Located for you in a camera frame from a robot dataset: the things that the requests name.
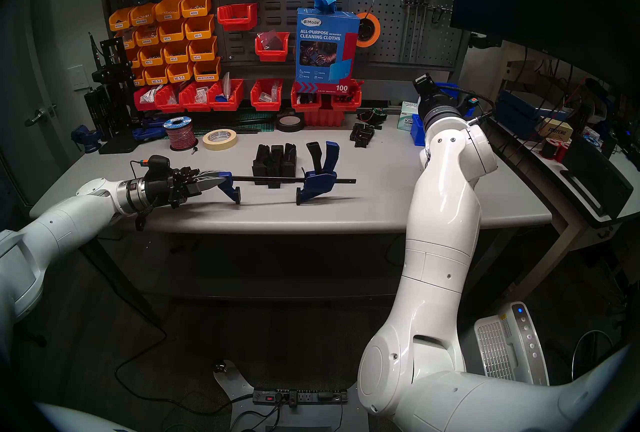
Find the cleaning cloth box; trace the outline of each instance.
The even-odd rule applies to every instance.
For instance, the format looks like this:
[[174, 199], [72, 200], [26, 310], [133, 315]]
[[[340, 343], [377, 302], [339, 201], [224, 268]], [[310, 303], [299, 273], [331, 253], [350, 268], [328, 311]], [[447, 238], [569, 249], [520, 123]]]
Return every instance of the cleaning cloth box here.
[[336, 0], [313, 0], [297, 9], [296, 91], [335, 94], [349, 90], [360, 19], [336, 10]]

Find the robotic hand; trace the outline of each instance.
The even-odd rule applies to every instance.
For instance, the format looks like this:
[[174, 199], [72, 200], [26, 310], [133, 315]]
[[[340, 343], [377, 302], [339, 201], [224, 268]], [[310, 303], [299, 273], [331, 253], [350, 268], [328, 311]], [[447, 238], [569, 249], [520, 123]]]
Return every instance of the robotic hand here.
[[425, 168], [409, 209], [396, 300], [360, 360], [360, 402], [406, 432], [567, 429], [593, 403], [623, 353], [567, 386], [464, 373], [456, 318], [482, 213], [473, 187], [497, 164], [474, 125], [478, 119], [463, 120], [457, 101], [429, 75], [415, 85]]
[[57, 257], [82, 246], [124, 216], [137, 214], [136, 228], [142, 230], [154, 207], [177, 208], [225, 181], [202, 182], [199, 169], [172, 169], [169, 159], [158, 155], [141, 165], [149, 168], [144, 177], [92, 180], [20, 231], [0, 232], [0, 358], [8, 361], [13, 324], [38, 303], [44, 273]]

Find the light switch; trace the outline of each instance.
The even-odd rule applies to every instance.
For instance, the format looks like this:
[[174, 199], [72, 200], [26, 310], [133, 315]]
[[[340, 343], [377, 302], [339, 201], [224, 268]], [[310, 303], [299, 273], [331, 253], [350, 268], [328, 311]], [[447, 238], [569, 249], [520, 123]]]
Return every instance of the light switch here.
[[69, 81], [71, 82], [71, 87], [74, 91], [79, 91], [79, 89], [88, 89], [89, 81], [87, 81], [83, 65], [69, 67], [66, 71]]

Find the door handle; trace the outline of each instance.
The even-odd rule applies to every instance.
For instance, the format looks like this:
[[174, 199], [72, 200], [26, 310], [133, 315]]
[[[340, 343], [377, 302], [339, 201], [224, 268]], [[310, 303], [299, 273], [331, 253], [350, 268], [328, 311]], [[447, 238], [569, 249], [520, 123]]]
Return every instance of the door handle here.
[[31, 125], [36, 125], [42, 118], [44, 118], [44, 120], [47, 119], [47, 112], [43, 109], [36, 110], [33, 114], [33, 118], [28, 118], [24, 121], [24, 126], [31, 127]]

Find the cardboard box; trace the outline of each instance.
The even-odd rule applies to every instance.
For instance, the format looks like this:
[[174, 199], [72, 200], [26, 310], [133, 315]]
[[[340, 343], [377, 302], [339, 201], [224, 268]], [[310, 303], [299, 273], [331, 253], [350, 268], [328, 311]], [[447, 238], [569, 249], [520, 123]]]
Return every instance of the cardboard box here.
[[571, 139], [571, 134], [574, 131], [567, 122], [561, 122], [558, 120], [551, 120], [550, 122], [549, 120], [549, 118], [545, 118], [545, 121], [542, 124], [542, 129], [538, 131], [540, 136], [550, 137], [551, 139], [564, 142]]
[[398, 129], [411, 130], [411, 126], [414, 123], [412, 117], [414, 113], [418, 113], [418, 103], [403, 101], [400, 110], [400, 120], [398, 120]]
[[296, 91], [349, 91], [360, 19], [351, 12], [297, 9]]

